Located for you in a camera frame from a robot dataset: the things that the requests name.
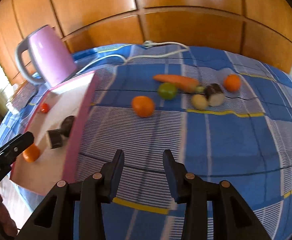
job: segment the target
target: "pink electric kettle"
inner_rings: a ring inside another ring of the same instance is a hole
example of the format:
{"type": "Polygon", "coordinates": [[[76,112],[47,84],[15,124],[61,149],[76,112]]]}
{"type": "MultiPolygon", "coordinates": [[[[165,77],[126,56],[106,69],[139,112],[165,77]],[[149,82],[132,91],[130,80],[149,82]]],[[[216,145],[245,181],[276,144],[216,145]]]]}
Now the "pink electric kettle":
{"type": "Polygon", "coordinates": [[[45,25],[29,34],[16,48],[16,63],[21,74],[32,84],[54,87],[73,76],[77,67],[64,43],[54,30],[45,25]],[[28,50],[33,66],[41,78],[33,78],[22,62],[21,54],[28,50]]]}

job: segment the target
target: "dark vegetable piece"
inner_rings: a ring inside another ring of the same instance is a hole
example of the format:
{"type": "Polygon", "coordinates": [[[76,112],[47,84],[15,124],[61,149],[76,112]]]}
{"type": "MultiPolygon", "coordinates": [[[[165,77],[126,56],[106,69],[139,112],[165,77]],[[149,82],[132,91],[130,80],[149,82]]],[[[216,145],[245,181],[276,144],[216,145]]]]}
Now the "dark vegetable piece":
{"type": "Polygon", "coordinates": [[[70,136],[70,132],[71,132],[71,128],[73,127],[74,120],[75,120],[75,116],[73,115],[67,116],[65,120],[63,120],[60,126],[60,133],[63,136],[67,138],[70,136]]]}
{"type": "Polygon", "coordinates": [[[50,145],[50,149],[60,148],[63,145],[60,129],[54,129],[47,131],[47,140],[50,145]]]}
{"type": "Polygon", "coordinates": [[[210,106],[220,106],[225,100],[222,89],[216,83],[206,87],[204,93],[210,106]]]}

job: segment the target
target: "bed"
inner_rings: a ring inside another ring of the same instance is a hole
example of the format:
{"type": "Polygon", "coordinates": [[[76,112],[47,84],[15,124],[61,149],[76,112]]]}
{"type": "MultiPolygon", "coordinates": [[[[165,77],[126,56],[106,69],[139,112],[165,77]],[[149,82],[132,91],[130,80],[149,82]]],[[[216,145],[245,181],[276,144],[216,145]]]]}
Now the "bed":
{"type": "MultiPolygon", "coordinates": [[[[82,52],[73,58],[78,68],[99,57],[120,54],[162,55],[180,49],[166,45],[144,49],[114,44],[82,52]]],[[[292,79],[263,62],[207,47],[190,47],[166,58],[138,58],[123,65],[109,57],[95,70],[101,82],[91,102],[77,161],[76,180],[100,170],[116,149],[125,152],[125,166],[113,203],[103,205],[106,239],[180,239],[184,205],[170,196],[162,153],[170,149],[188,172],[218,183],[230,181],[254,210],[272,239],[292,234],[292,79]],[[162,100],[155,74],[178,74],[198,79],[203,86],[232,73],[242,81],[238,93],[223,88],[223,105],[196,110],[191,95],[178,93],[162,100]],[[137,117],[131,100],[148,96],[156,104],[149,118],[137,117]]],[[[38,94],[20,115],[8,113],[0,126],[0,145],[22,133],[38,94]]],[[[23,188],[18,191],[31,210],[42,200],[23,188]]],[[[213,239],[208,203],[208,239],[213,239]]]]}

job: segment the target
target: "potato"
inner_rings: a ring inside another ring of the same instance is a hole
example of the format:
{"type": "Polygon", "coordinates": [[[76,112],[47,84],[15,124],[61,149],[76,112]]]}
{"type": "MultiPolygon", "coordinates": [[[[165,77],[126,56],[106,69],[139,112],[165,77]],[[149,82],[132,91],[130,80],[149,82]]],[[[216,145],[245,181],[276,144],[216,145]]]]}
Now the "potato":
{"type": "Polygon", "coordinates": [[[208,107],[208,101],[206,100],[206,97],[203,95],[193,95],[193,98],[191,100],[193,106],[198,110],[205,110],[206,107],[208,107]]]}

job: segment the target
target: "cherry tomato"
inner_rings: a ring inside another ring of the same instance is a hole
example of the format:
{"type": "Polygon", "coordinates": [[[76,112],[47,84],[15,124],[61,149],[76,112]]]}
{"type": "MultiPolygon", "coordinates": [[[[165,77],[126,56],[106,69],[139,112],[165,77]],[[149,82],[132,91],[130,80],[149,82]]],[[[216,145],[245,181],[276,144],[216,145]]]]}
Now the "cherry tomato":
{"type": "Polygon", "coordinates": [[[49,110],[50,110],[50,107],[49,107],[49,105],[47,104],[47,103],[43,103],[42,105],[41,105],[41,112],[42,113],[48,113],[49,112],[49,110]]]}

